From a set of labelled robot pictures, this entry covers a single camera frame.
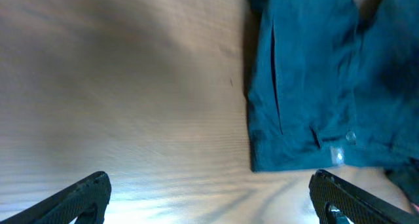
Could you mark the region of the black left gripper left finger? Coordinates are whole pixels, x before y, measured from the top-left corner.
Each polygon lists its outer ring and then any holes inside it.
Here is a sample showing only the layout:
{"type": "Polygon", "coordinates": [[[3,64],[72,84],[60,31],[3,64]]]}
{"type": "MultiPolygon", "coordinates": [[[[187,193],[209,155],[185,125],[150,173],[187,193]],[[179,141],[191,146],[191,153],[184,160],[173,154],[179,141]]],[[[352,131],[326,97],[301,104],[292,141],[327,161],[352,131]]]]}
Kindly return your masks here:
{"type": "Polygon", "coordinates": [[[110,198],[109,176],[103,171],[94,172],[2,223],[102,224],[110,198]]]}

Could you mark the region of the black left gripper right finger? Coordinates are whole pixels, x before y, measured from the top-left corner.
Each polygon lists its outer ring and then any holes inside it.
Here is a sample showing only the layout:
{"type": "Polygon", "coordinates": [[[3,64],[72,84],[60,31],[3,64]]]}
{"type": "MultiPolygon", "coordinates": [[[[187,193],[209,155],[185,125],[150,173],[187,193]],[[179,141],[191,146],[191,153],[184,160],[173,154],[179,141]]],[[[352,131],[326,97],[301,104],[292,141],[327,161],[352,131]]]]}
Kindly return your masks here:
{"type": "Polygon", "coordinates": [[[417,216],[326,170],[312,175],[309,190],[321,224],[418,224],[417,216]]]}

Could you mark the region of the dark blue shorts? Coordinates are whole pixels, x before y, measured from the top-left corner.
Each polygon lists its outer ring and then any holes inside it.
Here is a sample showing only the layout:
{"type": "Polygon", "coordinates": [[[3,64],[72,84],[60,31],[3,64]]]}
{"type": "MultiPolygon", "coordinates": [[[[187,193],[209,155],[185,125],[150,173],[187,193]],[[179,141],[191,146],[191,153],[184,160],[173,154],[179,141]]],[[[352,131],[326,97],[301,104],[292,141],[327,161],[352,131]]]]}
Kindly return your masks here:
{"type": "Polygon", "coordinates": [[[418,0],[249,0],[254,172],[381,167],[418,203],[418,0]]]}

